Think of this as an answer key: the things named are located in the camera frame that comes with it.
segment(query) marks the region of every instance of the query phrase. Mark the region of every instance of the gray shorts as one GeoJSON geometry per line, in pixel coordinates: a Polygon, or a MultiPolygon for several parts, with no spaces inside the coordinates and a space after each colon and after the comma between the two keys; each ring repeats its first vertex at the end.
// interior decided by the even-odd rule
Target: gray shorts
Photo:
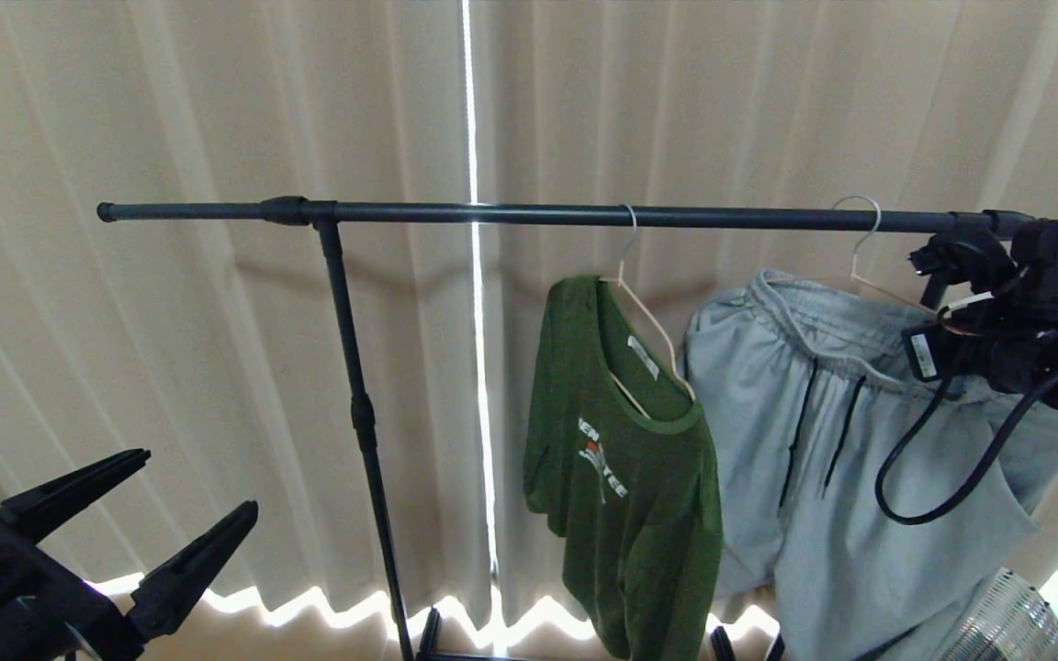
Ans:
{"type": "MultiPolygon", "coordinates": [[[[718,605],[773,583],[789,656],[850,661],[955,608],[1038,531],[1029,513],[1058,472],[1058,411],[1029,410],[949,515],[895,524],[874,480],[936,389],[911,377],[900,339],[925,315],[814,281],[769,281],[782,276],[764,272],[715,297],[686,337],[686,371],[717,448],[718,605]]],[[[1018,401],[979,378],[950,392],[887,481],[900,514],[949,497],[1018,401]]]]}

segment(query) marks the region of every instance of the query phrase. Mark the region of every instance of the drawstring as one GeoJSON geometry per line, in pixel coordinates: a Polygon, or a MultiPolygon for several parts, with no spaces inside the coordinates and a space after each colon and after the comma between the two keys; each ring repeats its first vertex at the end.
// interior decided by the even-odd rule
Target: drawstring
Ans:
{"type": "Polygon", "coordinates": [[[835,464],[839,461],[839,453],[843,452],[843,443],[847,440],[847,429],[852,426],[852,414],[856,411],[856,400],[860,398],[860,388],[863,388],[868,377],[860,377],[856,381],[856,389],[852,392],[852,401],[847,402],[847,416],[843,419],[843,432],[839,433],[839,444],[835,446],[835,455],[832,455],[832,465],[826,470],[826,477],[823,478],[823,495],[826,495],[827,484],[832,483],[832,473],[835,473],[835,464]]]}
{"type": "Polygon", "coordinates": [[[786,490],[790,488],[790,476],[795,474],[795,453],[798,452],[798,439],[803,433],[803,420],[806,418],[806,405],[810,402],[810,390],[815,388],[815,377],[818,377],[819,359],[810,360],[810,380],[806,381],[806,394],[803,394],[803,408],[798,411],[798,424],[795,424],[795,440],[790,441],[790,459],[786,462],[786,478],[782,481],[782,495],[778,498],[778,510],[786,502],[786,490]]]}

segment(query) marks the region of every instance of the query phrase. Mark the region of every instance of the hanging clothes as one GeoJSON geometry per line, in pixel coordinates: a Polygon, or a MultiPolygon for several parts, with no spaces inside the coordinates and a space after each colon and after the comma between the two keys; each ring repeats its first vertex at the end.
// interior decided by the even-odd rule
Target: hanging clothes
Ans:
{"type": "MultiPolygon", "coordinates": [[[[895,524],[874,480],[933,398],[935,386],[912,378],[900,337],[925,316],[814,281],[771,281],[782,277],[764,272],[713,298],[686,337],[729,504],[717,598],[772,582],[789,656],[850,661],[964,608],[1038,531],[1029,514],[1058,473],[1058,411],[1029,410],[949,515],[895,524]]],[[[897,462],[889,502],[919,513],[952,494],[1017,399],[981,378],[954,381],[897,462]]],[[[916,635],[909,644],[932,651],[944,631],[916,635]]]]}
{"type": "Polygon", "coordinates": [[[722,548],[713,441],[699,402],[644,350],[597,276],[550,289],[525,476],[529,510],[566,537],[563,582],[606,649],[696,658],[722,548]]]}

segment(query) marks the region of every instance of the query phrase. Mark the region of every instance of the silver ribbed object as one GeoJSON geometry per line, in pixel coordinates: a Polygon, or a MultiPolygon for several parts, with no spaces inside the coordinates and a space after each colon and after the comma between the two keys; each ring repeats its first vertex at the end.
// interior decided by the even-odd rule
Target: silver ribbed object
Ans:
{"type": "Polygon", "coordinates": [[[1032,583],[1000,570],[942,661],[1058,661],[1058,619],[1032,583]]]}

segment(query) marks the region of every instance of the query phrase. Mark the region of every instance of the curtain fold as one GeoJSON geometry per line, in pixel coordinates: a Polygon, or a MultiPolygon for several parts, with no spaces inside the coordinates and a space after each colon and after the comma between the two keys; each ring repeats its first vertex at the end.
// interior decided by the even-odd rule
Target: curtain fold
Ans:
{"type": "MultiPolygon", "coordinates": [[[[473,16],[482,201],[828,206],[861,192],[884,208],[1058,217],[1058,3],[479,3],[473,16]]],[[[561,539],[526,511],[521,457],[546,292],[613,273],[625,210],[623,223],[482,229],[507,621],[545,595],[582,616],[559,579],[561,539]]],[[[759,268],[846,275],[857,238],[646,228],[626,275],[679,338],[697,305],[759,268]]],[[[926,239],[871,239],[860,274],[916,300],[906,258],[926,239]]],[[[1058,490],[1044,511],[1057,534],[1015,564],[1033,582],[1058,565],[1058,490]]]]}
{"type": "MultiPolygon", "coordinates": [[[[151,569],[256,498],[214,589],[344,610],[386,588],[314,232],[94,208],[466,199],[459,21],[445,0],[0,3],[0,494],[154,453],[47,544],[72,569],[151,569]]],[[[470,232],[342,232],[407,605],[486,621],[470,232]]]]}

